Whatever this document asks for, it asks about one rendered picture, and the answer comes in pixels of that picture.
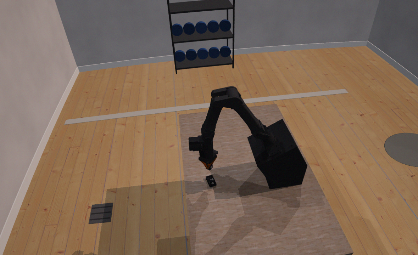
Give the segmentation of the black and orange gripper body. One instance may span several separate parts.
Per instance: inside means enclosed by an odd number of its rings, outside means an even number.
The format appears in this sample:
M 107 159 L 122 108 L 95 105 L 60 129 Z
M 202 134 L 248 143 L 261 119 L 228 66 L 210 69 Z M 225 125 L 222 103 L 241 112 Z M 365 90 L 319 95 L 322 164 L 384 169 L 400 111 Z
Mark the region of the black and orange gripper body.
M 204 151 L 205 152 L 205 158 L 199 157 L 199 161 L 203 161 L 206 164 L 211 164 L 217 157 L 216 154 L 218 154 L 218 151 L 212 149 L 212 151 Z

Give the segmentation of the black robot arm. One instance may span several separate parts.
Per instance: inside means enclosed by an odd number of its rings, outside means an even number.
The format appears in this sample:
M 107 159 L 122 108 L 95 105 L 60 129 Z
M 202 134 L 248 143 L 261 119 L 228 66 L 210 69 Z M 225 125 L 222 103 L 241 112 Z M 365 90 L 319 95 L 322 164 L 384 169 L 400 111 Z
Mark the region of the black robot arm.
M 204 151 L 213 149 L 213 137 L 215 135 L 216 123 L 222 108 L 230 108 L 236 111 L 251 130 L 256 139 L 261 139 L 267 149 L 268 155 L 273 157 L 282 150 L 270 126 L 263 125 L 244 103 L 241 94 L 234 86 L 214 89 L 211 92 L 210 108 L 207 117 L 202 125 L 202 135 L 189 137 L 189 151 L 199 151 L 202 158 L 205 158 Z M 277 147 L 276 147 L 277 146 Z

